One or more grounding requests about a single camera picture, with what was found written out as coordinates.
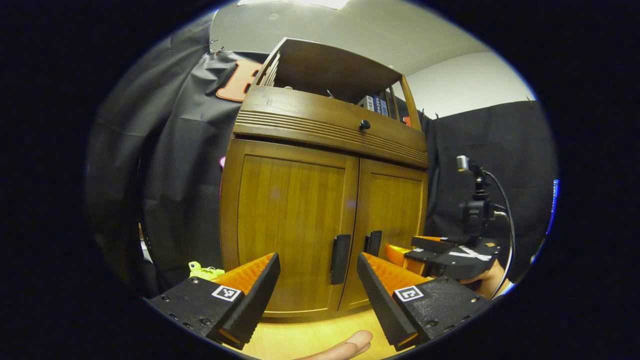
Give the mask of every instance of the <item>ceiling light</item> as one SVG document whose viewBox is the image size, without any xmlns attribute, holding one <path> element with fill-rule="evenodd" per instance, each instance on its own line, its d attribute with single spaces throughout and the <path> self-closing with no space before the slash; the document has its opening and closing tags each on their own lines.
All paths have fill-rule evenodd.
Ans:
<svg viewBox="0 0 640 360">
<path fill-rule="evenodd" d="M 238 6 L 257 4 L 257 3 L 273 3 L 273 2 L 286 2 L 286 3 L 298 3 L 298 4 L 311 4 L 324 6 L 325 8 L 341 9 L 349 0 L 240 0 Z"/>
</svg>

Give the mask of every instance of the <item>white wall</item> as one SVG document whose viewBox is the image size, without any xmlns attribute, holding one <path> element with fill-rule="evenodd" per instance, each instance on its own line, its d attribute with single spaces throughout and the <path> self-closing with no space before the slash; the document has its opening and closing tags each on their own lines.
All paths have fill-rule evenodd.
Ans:
<svg viewBox="0 0 640 360">
<path fill-rule="evenodd" d="M 416 108 L 432 119 L 506 102 L 535 100 L 524 80 L 495 53 L 445 60 L 406 77 Z M 396 95 L 404 99 L 399 85 Z"/>
</svg>

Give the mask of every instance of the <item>drawer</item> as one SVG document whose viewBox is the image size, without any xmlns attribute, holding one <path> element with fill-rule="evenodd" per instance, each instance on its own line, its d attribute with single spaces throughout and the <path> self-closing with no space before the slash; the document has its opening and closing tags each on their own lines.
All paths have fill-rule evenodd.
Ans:
<svg viewBox="0 0 640 360">
<path fill-rule="evenodd" d="M 371 128 L 360 130 L 367 120 Z M 428 168 L 422 131 L 354 104 L 285 88 L 252 85 L 235 135 L 309 143 Z"/>
</svg>

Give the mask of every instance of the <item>human hand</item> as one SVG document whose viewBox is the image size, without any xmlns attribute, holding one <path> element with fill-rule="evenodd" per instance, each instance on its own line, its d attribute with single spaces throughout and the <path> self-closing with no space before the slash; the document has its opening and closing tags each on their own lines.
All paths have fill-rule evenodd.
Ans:
<svg viewBox="0 0 640 360">
<path fill-rule="evenodd" d="M 502 277 L 504 276 L 504 269 L 500 266 L 500 263 L 495 260 L 491 268 L 480 275 L 472 278 L 472 279 L 464 279 L 460 280 L 460 284 L 469 284 L 474 281 L 481 280 L 480 287 L 476 290 L 476 293 L 484 298 L 491 300 L 491 295 L 500 284 Z M 500 293 L 502 290 L 506 289 L 509 286 L 509 279 L 504 281 L 502 288 L 498 291 Z"/>
<path fill-rule="evenodd" d="M 297 360 L 348 360 L 362 354 L 371 347 L 373 334 L 360 330 L 347 340 L 317 354 L 301 357 Z"/>
</svg>

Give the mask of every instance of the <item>black door handle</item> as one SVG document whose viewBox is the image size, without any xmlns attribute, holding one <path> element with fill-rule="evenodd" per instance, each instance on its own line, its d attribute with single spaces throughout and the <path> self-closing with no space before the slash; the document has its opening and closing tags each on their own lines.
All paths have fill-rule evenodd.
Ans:
<svg viewBox="0 0 640 360">
<path fill-rule="evenodd" d="M 333 239 L 333 252 L 331 254 L 331 285 L 344 283 L 349 264 L 349 246 L 351 235 L 342 234 Z"/>
<path fill-rule="evenodd" d="M 371 231 L 371 234 L 365 236 L 364 252 L 373 256 L 378 256 L 380 252 L 380 243 L 382 242 L 382 231 Z"/>
<path fill-rule="evenodd" d="M 362 130 L 362 129 L 370 129 L 370 128 L 371 128 L 371 123 L 370 122 L 368 122 L 366 120 L 363 120 L 363 121 L 360 122 L 360 130 Z"/>
</svg>

